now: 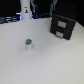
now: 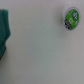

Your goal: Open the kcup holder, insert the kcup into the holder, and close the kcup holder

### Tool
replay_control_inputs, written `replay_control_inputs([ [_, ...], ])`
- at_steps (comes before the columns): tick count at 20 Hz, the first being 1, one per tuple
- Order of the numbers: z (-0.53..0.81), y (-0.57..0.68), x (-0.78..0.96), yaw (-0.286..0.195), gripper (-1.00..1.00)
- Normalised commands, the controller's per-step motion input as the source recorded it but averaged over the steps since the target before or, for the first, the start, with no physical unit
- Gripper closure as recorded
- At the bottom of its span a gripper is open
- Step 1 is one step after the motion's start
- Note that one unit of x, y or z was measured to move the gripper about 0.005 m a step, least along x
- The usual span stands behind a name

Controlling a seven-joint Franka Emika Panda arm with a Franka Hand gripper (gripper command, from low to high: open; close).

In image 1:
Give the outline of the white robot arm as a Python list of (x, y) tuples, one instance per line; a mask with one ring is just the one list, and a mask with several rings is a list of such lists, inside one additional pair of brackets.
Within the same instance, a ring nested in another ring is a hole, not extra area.
[(32, 12), (30, 9), (30, 0), (20, 0), (21, 2), (21, 19), (30, 20), (32, 18)]

